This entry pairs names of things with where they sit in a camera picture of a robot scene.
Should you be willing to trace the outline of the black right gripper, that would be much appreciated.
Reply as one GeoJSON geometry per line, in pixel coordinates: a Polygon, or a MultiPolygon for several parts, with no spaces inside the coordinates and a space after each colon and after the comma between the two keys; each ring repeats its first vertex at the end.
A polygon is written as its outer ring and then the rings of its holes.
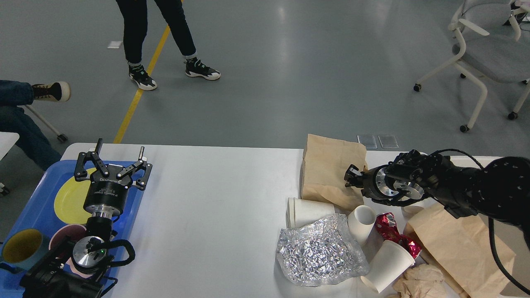
{"type": "Polygon", "coordinates": [[[409,206],[425,198],[420,185],[387,175],[388,165],[379,166],[364,173],[350,164],[344,174],[345,187],[361,188],[364,197],[387,206],[409,206]]]}

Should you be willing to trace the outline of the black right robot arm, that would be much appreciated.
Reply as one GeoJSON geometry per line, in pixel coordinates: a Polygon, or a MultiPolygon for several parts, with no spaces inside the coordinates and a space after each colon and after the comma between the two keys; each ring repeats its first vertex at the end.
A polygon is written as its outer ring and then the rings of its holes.
{"type": "Polygon", "coordinates": [[[509,156],[486,167],[455,166],[442,150],[422,154],[400,153],[386,165],[359,171],[350,165],[346,187],[360,188],[363,196],[387,206],[405,207],[428,197],[443,205],[454,218],[487,216],[493,259],[501,272],[520,290],[529,290],[502,266],[494,241],[494,220],[516,226],[529,243],[529,177],[527,158],[509,156]]]}

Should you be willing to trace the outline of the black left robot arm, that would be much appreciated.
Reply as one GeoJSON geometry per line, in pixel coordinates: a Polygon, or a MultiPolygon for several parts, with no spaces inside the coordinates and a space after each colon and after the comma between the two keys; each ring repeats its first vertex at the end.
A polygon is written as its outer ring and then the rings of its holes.
{"type": "Polygon", "coordinates": [[[123,166],[105,163],[95,149],[78,155],[73,173],[77,182],[87,182],[83,210],[89,213],[81,238],[62,236],[58,245],[40,257],[20,281],[24,298],[100,298],[117,279],[108,270],[135,259],[132,244],[117,237],[114,222],[124,217],[131,189],[143,191],[153,168],[140,148],[137,161],[123,166]]]}

